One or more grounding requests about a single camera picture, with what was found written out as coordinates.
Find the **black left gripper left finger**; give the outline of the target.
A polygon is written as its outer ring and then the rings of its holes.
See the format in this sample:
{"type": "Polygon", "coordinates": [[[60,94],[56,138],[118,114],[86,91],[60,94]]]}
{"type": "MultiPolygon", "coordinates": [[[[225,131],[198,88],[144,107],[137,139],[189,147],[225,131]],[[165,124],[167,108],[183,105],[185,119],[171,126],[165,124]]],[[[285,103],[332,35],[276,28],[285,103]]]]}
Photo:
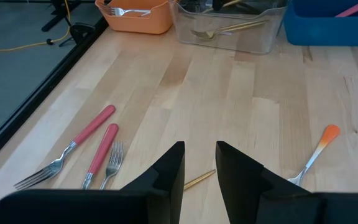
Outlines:
{"type": "Polygon", "coordinates": [[[120,190],[35,189],[0,200],[0,223],[178,223],[185,143],[176,142],[120,190]]]}

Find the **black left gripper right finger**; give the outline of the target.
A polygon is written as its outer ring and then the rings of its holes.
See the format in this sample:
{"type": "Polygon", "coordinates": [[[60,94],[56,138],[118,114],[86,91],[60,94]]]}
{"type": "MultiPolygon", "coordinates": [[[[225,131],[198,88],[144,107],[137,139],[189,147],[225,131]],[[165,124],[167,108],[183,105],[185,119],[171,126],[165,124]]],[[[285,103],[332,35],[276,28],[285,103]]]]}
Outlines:
{"type": "Polygon", "coordinates": [[[230,223],[358,223],[358,193],[309,192],[224,141],[216,167],[230,223]]]}

